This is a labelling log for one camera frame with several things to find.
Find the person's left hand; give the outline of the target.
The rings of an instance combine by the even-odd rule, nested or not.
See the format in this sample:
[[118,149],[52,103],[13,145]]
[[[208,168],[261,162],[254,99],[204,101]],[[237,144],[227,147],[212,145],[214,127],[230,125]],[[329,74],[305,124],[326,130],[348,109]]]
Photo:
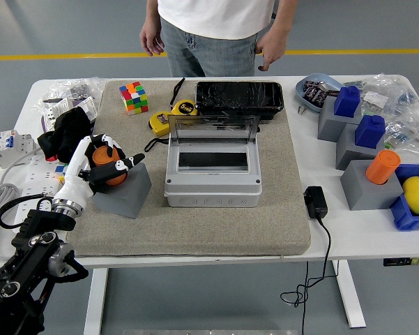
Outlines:
[[288,31],[269,30],[256,43],[255,53],[262,54],[261,72],[269,70],[272,63],[280,59],[287,49]]

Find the person's right hand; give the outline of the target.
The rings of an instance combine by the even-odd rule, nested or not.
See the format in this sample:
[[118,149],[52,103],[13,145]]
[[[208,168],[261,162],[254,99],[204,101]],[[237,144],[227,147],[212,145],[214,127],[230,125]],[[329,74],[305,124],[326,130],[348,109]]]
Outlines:
[[150,56],[160,56],[164,52],[165,44],[161,36],[161,27],[155,24],[144,24],[139,34],[142,49]]

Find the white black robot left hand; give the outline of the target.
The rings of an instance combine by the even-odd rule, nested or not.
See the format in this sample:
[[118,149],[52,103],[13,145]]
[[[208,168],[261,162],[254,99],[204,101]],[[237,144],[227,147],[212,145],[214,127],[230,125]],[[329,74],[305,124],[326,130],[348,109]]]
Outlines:
[[[101,166],[92,166],[92,154],[99,148],[105,149],[109,158],[115,149],[120,158]],[[107,134],[84,137],[70,160],[62,188],[53,197],[52,211],[60,213],[71,210],[77,215],[82,214],[87,200],[93,196],[92,185],[124,175],[144,158],[144,154],[126,157],[117,142]]]

